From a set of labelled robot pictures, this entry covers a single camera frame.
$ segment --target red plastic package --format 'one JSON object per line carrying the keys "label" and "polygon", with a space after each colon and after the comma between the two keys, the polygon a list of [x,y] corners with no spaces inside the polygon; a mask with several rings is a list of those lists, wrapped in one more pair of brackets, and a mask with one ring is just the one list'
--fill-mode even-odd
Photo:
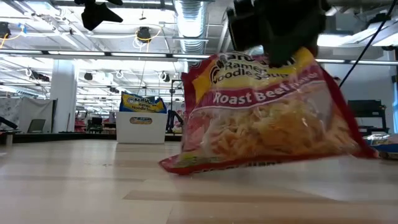
{"label": "red plastic package", "polygon": [[375,155],[337,84],[307,49],[277,68],[265,57],[213,55],[182,80],[182,151],[159,162],[168,172]]}

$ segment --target table surface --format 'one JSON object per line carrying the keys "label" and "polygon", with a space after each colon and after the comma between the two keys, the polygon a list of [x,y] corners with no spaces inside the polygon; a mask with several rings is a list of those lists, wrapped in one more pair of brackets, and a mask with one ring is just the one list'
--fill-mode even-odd
{"label": "table surface", "polygon": [[1,223],[398,223],[398,161],[342,157],[179,177],[157,165],[179,145],[3,148]]}

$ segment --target white box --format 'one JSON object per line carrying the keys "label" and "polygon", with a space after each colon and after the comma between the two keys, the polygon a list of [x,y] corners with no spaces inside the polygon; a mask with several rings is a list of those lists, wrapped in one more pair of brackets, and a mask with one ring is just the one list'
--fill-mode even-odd
{"label": "white box", "polygon": [[[150,118],[147,124],[136,123],[136,118]],[[167,114],[116,112],[118,143],[162,144],[166,132]]]}

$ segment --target pillar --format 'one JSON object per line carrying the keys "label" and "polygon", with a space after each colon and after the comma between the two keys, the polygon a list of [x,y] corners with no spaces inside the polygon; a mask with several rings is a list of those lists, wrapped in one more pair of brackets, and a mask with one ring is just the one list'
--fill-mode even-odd
{"label": "pillar", "polygon": [[76,91],[79,69],[72,60],[54,60],[51,100],[57,100],[53,133],[75,130]]}

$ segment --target black cable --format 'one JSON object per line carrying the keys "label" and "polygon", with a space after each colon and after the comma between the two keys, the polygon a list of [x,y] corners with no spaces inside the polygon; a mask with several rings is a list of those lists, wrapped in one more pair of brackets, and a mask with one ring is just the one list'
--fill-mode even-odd
{"label": "black cable", "polygon": [[341,86],[344,84],[344,82],[346,81],[346,79],[348,78],[348,76],[351,74],[351,72],[353,72],[355,66],[358,64],[358,62],[362,59],[363,55],[365,54],[365,52],[367,51],[367,49],[371,46],[372,42],[374,41],[374,39],[376,38],[376,36],[379,34],[379,32],[381,31],[381,29],[383,28],[384,24],[387,22],[387,18],[391,15],[392,10],[394,9],[395,5],[397,4],[397,0],[394,0],[391,4],[390,9],[388,10],[387,14],[386,14],[386,19],[380,24],[379,28],[377,29],[377,31],[373,34],[371,40],[368,42],[368,44],[366,44],[365,48],[363,49],[361,55],[359,55],[358,59],[355,61],[354,65],[351,67],[351,69],[348,71],[347,75],[343,78],[343,80],[341,81],[339,88],[341,88]]}

